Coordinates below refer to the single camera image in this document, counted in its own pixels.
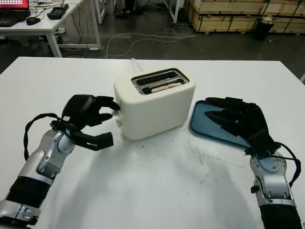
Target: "computer mouse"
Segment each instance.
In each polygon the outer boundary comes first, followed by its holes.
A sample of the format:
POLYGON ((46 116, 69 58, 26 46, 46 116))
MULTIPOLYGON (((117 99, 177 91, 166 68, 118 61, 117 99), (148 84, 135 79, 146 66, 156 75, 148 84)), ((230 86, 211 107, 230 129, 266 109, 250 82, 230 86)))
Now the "computer mouse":
POLYGON ((35 24, 37 24, 40 21, 41 21, 40 18, 35 18, 35 17, 29 17, 26 20, 27 25, 35 25, 35 24))

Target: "floor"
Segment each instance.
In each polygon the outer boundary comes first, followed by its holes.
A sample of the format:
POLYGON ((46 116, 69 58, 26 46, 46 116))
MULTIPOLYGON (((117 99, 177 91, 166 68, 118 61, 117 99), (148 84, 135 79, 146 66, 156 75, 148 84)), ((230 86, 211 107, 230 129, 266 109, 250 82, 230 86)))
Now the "floor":
MULTIPOLYGON (((93 28, 88 16, 88 31, 84 13, 81 11, 82 43, 94 42, 93 28)), ((74 13, 78 24, 78 12, 74 13)), ((251 34, 210 33, 198 34, 192 30, 187 21, 172 25, 172 19, 164 7, 153 7, 141 15, 129 19, 116 19, 112 12, 106 14, 104 23, 99 25, 99 33, 104 51, 108 58, 122 59, 176 59, 176 60, 276 60, 285 64, 298 78, 305 73, 305 36, 292 34, 269 34, 263 41, 256 41, 251 34), (122 34, 111 40, 111 37, 122 34)), ((79 35, 72 19, 64 25, 67 34, 63 40, 78 42, 79 35)), ((4 71, 18 56, 52 57, 50 47, 38 37, 30 37, 30 44, 22 47, 17 41, 0 46, 0 73, 4 71)), ((72 58, 98 58, 98 51, 62 50, 63 56, 72 58)))

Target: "keyboard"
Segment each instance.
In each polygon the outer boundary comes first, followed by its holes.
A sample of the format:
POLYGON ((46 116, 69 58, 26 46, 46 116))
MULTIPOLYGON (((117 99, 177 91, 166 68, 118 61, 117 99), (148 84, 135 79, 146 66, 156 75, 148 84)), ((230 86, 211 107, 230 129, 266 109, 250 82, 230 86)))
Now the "keyboard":
POLYGON ((29 17, 29 10, 0 10, 0 27, 10 27, 29 17))
POLYGON ((1 12, 0 11, 0 19, 20 19, 25 20, 30 14, 27 13, 27 10, 23 10, 20 12, 11 11, 11 12, 1 12))

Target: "blue tray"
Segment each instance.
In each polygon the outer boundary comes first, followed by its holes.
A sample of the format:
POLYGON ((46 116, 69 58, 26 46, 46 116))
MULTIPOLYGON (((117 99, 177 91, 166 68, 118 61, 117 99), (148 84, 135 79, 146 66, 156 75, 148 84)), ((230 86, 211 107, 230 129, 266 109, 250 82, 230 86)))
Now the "blue tray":
POLYGON ((226 132, 204 115, 206 111, 221 110, 222 108, 206 104, 204 100, 197 101, 190 121, 190 129, 200 135, 211 136, 222 141, 248 147, 248 144, 240 136, 236 137, 226 132))

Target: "laptop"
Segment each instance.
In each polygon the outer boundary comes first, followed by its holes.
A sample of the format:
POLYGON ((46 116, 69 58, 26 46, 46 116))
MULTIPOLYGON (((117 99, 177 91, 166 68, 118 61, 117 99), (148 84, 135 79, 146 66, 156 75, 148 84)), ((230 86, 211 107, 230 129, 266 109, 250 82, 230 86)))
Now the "laptop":
POLYGON ((0 0, 0 27, 10 27, 30 14, 29 0, 0 0))

